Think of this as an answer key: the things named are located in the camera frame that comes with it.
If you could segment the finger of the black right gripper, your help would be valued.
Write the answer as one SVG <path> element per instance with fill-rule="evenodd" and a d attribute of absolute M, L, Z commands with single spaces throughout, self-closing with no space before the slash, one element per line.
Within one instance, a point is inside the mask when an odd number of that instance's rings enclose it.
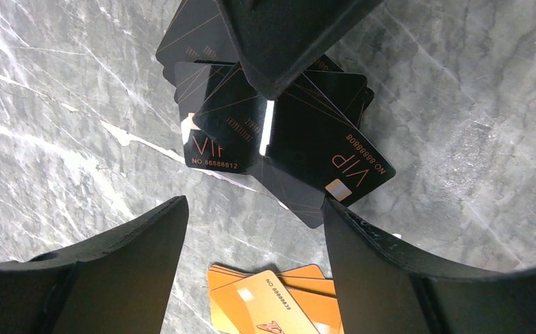
<path fill-rule="evenodd" d="M 247 81 L 270 100 L 378 5 L 371 0 L 217 2 Z"/>

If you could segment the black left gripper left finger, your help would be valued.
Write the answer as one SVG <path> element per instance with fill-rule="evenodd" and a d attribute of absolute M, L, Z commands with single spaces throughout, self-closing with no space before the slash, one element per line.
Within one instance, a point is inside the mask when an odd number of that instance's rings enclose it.
<path fill-rule="evenodd" d="M 159 333 L 188 224 L 185 196 L 26 262 L 0 262 L 0 333 Z"/>

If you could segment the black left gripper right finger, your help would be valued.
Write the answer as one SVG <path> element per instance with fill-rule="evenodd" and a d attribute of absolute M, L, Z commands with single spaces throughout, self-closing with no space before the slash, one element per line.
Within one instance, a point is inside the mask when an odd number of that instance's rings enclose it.
<path fill-rule="evenodd" d="M 417 248 L 334 199 L 325 240 L 347 333 L 536 333 L 536 267 L 499 273 Z"/>

